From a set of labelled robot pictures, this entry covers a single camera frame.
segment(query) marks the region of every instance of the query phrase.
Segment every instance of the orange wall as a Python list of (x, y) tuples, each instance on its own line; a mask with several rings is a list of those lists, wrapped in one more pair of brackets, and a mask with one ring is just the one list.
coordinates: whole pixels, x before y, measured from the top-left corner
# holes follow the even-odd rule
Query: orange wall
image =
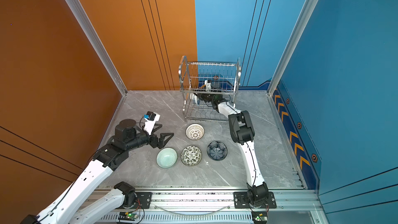
[(128, 90), (179, 90), (181, 57), (197, 60), (195, 0), (80, 2)]
[(76, 179), (121, 95), (65, 0), (0, 8), (0, 215), (13, 224)]

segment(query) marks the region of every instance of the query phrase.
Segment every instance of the white lattice bowl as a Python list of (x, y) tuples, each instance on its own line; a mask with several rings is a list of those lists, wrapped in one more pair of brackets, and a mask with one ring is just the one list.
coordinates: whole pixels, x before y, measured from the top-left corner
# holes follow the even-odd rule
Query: white lattice bowl
[(199, 124), (192, 124), (187, 127), (185, 134), (191, 140), (198, 140), (205, 134), (205, 129)]

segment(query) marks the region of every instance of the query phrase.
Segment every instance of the dish rack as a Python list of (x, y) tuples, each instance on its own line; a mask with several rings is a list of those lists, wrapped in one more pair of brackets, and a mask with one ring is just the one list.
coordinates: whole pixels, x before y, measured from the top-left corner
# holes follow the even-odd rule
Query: dish rack
[(184, 98), (183, 115), (193, 120), (228, 121), (228, 118), (213, 109), (211, 102), (196, 97), (198, 93), (222, 95), (235, 107), (241, 66), (236, 63), (188, 62), (181, 58), (178, 68), (180, 91)]

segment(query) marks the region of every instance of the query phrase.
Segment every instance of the light green bowl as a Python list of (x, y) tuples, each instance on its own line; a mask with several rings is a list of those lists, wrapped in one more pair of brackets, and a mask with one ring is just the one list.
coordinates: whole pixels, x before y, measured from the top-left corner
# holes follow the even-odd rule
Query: light green bowl
[(177, 153), (173, 148), (164, 148), (156, 157), (156, 162), (162, 168), (170, 168), (177, 161)]

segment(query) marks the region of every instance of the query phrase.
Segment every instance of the dark blue floral bowl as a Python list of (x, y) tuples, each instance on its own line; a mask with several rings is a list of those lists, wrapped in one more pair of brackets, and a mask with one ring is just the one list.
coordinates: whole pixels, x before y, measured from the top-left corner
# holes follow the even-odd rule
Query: dark blue floral bowl
[(207, 147), (207, 155), (216, 161), (221, 161), (226, 157), (226, 146), (221, 142), (213, 141)]

